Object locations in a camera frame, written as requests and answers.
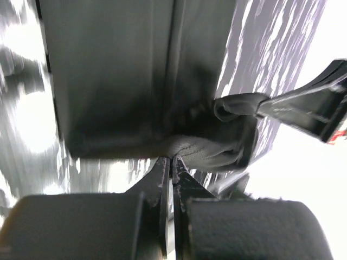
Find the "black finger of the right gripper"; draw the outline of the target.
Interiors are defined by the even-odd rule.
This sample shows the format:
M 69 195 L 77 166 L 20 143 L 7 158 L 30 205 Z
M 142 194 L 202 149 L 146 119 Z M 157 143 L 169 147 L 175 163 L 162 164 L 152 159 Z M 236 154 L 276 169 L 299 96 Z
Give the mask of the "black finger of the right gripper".
M 329 142 L 346 119 L 346 60 L 334 60 L 305 86 L 260 103 L 257 114 Z

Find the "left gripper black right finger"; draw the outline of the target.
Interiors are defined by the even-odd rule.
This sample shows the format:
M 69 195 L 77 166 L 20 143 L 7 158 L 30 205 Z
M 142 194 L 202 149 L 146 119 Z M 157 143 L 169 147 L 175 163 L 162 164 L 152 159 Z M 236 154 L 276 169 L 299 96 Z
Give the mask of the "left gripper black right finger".
M 332 259 L 322 227 L 299 201 L 218 200 L 172 161 L 177 259 Z

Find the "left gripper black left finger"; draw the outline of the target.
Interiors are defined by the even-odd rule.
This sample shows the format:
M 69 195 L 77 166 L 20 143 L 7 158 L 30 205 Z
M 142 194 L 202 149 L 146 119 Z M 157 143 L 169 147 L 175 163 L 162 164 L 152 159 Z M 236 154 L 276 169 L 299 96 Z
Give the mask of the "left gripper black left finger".
M 166 259 L 170 160 L 124 193 L 22 198 L 1 229 L 1 259 Z

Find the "black t shirt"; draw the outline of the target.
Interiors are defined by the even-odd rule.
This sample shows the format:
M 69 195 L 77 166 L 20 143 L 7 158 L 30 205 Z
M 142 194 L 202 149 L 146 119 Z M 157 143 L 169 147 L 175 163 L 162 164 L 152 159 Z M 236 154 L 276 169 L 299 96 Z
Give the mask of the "black t shirt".
M 216 98 L 235 1 L 38 1 L 73 158 L 246 168 L 262 94 Z

